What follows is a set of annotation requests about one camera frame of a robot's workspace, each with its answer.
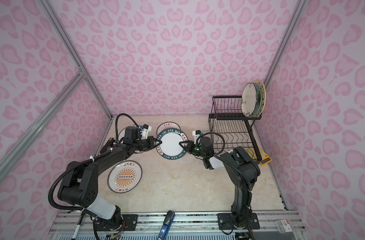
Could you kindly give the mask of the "green rim lettered plate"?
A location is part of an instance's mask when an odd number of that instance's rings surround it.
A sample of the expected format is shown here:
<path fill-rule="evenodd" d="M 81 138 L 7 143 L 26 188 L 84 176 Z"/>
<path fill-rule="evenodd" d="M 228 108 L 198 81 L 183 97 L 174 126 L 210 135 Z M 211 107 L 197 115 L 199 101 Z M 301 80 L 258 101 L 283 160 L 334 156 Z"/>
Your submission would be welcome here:
<path fill-rule="evenodd" d="M 159 155 L 166 160 L 178 160 L 186 154 L 186 150 L 180 146 L 180 142 L 185 142 L 188 138 L 186 134 L 179 129 L 165 129 L 158 134 L 157 140 L 162 143 L 156 147 L 156 150 Z"/>

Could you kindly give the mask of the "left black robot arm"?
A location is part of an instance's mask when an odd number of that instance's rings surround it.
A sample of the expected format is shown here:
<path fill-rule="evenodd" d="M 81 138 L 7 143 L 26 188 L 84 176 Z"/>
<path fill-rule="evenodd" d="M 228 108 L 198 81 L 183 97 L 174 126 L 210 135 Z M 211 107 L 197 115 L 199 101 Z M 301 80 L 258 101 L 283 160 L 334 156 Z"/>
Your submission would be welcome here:
<path fill-rule="evenodd" d="M 162 141 L 153 136 L 144 139 L 140 127 L 127 128 L 123 138 L 106 145 L 105 152 L 68 164 L 49 189 L 50 205 L 58 210 L 83 211 L 92 218 L 94 225 L 121 231 L 124 228 L 121 209 L 99 195 L 99 176 L 133 154 L 148 152 L 161 144 Z"/>

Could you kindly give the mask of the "cream floral branch plate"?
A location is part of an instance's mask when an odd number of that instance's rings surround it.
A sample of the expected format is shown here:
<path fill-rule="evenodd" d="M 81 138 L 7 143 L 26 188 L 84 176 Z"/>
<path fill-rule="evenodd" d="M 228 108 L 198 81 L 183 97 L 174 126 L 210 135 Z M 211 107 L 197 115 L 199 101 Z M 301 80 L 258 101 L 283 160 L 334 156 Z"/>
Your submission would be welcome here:
<path fill-rule="evenodd" d="M 256 106 L 257 92 L 253 83 L 248 83 L 241 95 L 241 111 L 245 117 L 250 117 Z"/>

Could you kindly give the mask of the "small orange sunburst plate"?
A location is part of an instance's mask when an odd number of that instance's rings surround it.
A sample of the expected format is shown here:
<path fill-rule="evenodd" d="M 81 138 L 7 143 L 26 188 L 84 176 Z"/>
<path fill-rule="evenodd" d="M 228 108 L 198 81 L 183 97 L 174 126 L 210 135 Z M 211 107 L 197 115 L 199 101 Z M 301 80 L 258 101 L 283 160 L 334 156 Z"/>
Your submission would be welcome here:
<path fill-rule="evenodd" d="M 164 123 L 162 123 L 158 126 L 157 131 L 156 131 L 157 135 L 160 134 L 162 131 L 164 131 L 166 129 L 181 130 L 181 127 L 175 122 L 164 122 Z"/>

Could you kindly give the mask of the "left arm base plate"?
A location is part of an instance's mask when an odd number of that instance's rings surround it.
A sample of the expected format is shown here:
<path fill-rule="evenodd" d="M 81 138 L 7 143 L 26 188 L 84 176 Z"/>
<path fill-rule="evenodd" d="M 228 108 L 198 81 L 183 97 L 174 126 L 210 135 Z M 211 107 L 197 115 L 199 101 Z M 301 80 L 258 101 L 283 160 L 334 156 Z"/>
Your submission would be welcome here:
<path fill-rule="evenodd" d="M 111 231 L 119 232 L 124 231 L 134 231 L 137 226 L 139 215 L 137 214 L 123 214 L 117 223 L 114 223 L 116 217 L 113 220 L 102 220 L 100 218 L 96 219 L 96 230 L 97 231 Z"/>

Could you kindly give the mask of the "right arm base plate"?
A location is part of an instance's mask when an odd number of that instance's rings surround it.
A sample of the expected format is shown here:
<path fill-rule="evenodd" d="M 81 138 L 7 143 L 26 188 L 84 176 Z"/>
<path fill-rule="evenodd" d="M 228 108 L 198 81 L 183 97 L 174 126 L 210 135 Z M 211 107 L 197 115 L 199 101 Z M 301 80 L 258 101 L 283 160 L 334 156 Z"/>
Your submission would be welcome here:
<path fill-rule="evenodd" d="M 246 222 L 236 223 L 233 215 L 230 213 L 217 214 L 218 228 L 220 230 L 259 230 L 260 224 L 256 213 L 251 213 Z"/>

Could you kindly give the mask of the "star and cat plate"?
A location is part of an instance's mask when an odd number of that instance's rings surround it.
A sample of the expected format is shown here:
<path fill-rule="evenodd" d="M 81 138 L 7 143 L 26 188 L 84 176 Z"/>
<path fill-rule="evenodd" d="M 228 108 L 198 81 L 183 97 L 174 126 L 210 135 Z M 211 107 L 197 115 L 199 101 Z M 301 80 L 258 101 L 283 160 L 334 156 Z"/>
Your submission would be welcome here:
<path fill-rule="evenodd" d="M 265 99 L 266 99 L 266 89 L 264 86 L 264 83 L 262 82 L 262 86 L 263 86 L 263 94 L 262 94 L 262 104 L 260 106 L 260 109 L 258 111 L 259 117 L 261 116 L 263 110 L 264 110 L 264 106 L 265 106 Z"/>

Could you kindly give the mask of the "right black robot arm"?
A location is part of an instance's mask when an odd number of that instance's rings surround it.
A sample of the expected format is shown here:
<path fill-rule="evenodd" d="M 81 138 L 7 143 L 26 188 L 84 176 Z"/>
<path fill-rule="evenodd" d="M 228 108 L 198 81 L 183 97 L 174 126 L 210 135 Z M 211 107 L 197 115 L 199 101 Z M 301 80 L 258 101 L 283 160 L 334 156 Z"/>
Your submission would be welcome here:
<path fill-rule="evenodd" d="M 258 220 L 253 217 L 251 208 L 252 190 L 260 176 L 260 169 L 248 152 L 241 146 L 227 152 L 222 135 L 218 134 L 222 144 L 219 152 L 215 152 L 211 138 L 205 135 L 197 137 L 196 141 L 179 142 L 180 147 L 195 158 L 202 160 L 208 170 L 225 167 L 234 185 L 234 201 L 231 205 L 231 220 L 238 229 L 252 227 Z"/>

